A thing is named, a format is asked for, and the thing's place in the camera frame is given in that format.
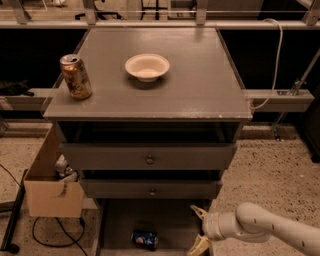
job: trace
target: gray cabinet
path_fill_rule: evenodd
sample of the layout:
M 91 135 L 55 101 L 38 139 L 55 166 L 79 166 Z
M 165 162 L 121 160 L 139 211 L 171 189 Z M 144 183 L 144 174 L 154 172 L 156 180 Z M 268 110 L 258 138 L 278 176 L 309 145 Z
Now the gray cabinet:
M 124 64 L 156 53 L 169 72 L 146 86 Z M 92 29 L 79 51 L 92 96 L 64 81 L 45 117 L 92 198 L 212 199 L 251 111 L 214 28 Z

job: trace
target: open cardboard box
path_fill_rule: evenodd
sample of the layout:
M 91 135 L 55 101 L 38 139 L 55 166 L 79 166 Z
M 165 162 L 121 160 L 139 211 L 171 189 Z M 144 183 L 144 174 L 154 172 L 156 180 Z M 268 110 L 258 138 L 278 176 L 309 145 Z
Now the open cardboard box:
M 24 185 L 32 217 L 80 217 L 84 192 L 78 182 L 59 182 L 54 165 L 60 157 L 60 140 L 52 126 L 36 159 L 28 170 Z

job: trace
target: terrazzo floor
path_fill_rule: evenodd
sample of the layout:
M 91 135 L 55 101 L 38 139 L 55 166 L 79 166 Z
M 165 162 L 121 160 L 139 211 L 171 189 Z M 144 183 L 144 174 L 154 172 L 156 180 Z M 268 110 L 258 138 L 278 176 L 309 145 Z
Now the terrazzo floor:
M 0 138 L 0 163 L 19 181 L 23 170 L 27 169 L 41 146 L 46 124 L 20 129 L 14 136 Z M 311 226 L 320 227 L 320 164 L 310 160 L 311 152 L 297 130 L 290 125 L 280 129 L 281 141 L 276 141 L 270 126 L 245 126 L 238 150 L 228 170 L 223 175 L 223 187 L 218 197 L 212 201 L 210 211 L 228 212 L 245 201 L 257 203 L 274 214 L 290 218 Z M 0 170 L 0 202 L 14 200 L 18 185 L 3 170 Z M 0 214 L 0 242 L 10 213 Z M 85 233 L 79 244 L 88 255 L 96 229 L 97 210 L 83 210 L 86 223 Z M 29 216 L 24 200 L 20 218 L 12 242 L 20 247 L 18 255 L 23 256 L 73 256 L 84 255 L 76 246 L 47 248 L 32 237 L 35 218 Z M 62 219 L 65 229 L 77 237 L 81 226 L 77 219 Z M 69 243 L 70 241 L 52 218 L 39 219 L 36 237 L 46 243 Z M 0 252 L 1 256 L 12 255 Z M 116 255 L 146 255 L 145 251 L 120 251 Z M 163 255 L 154 251 L 151 255 Z M 271 256 L 303 255 L 277 238 L 271 237 L 266 243 L 245 243 L 235 239 L 214 243 L 215 256 Z

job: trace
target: soda can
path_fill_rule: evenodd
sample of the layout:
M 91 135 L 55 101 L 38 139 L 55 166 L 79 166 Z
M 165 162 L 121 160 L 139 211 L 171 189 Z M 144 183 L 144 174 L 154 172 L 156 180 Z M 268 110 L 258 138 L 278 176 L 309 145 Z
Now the soda can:
M 154 250 L 158 245 L 157 233 L 134 230 L 131 236 L 131 241 L 134 244 L 146 247 L 148 249 Z
M 79 55 L 68 54 L 60 59 L 60 68 L 73 99 L 90 97 L 92 90 L 88 73 Z

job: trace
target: drawer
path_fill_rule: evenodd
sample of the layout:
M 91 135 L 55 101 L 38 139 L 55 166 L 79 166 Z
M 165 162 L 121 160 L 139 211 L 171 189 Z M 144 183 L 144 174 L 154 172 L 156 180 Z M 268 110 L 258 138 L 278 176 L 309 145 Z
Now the drawer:
M 221 181 L 86 180 L 80 184 L 89 198 L 214 199 Z
M 64 143 L 61 152 L 76 170 L 225 170 L 236 152 L 228 144 Z

